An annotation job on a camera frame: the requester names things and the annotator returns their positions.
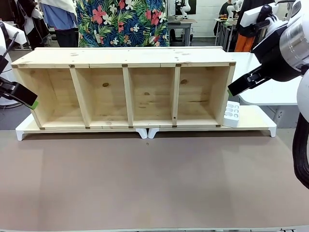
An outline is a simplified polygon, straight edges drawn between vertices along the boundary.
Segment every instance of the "white wall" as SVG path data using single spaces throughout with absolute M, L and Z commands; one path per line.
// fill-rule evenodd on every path
M 193 24 L 194 37 L 214 37 L 214 19 L 219 16 L 219 11 L 226 1 L 227 0 L 197 0 L 197 14 L 189 15 L 189 18 L 197 21 L 197 23 Z M 278 17 L 283 17 L 286 12 L 286 4 L 280 5 Z M 181 30 L 176 30 L 176 36 L 179 36 L 180 33 Z

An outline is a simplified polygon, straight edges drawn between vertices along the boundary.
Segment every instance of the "metallic cylinder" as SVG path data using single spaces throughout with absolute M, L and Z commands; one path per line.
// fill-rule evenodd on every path
M 280 38 L 282 57 L 299 72 L 304 64 L 309 64 L 309 35 L 304 32 L 304 27 L 308 27 L 307 18 L 307 15 L 301 16 L 283 32 Z

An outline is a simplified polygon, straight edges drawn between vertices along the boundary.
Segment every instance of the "floral shirt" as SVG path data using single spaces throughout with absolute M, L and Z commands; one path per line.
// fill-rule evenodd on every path
M 165 0 L 78 0 L 80 47 L 168 46 Z

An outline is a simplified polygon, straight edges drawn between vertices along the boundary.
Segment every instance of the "wooden cubby box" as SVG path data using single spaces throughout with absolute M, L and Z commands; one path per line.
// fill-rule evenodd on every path
M 235 62 L 221 47 L 46 48 L 12 64 L 39 128 L 220 127 Z

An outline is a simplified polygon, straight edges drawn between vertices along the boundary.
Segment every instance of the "brown table surface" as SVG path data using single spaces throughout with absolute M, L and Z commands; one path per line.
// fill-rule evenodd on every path
M 0 131 L 0 228 L 309 224 L 309 190 L 296 179 L 291 151 L 279 138 L 123 135 L 35 135 L 18 142 L 14 131 Z

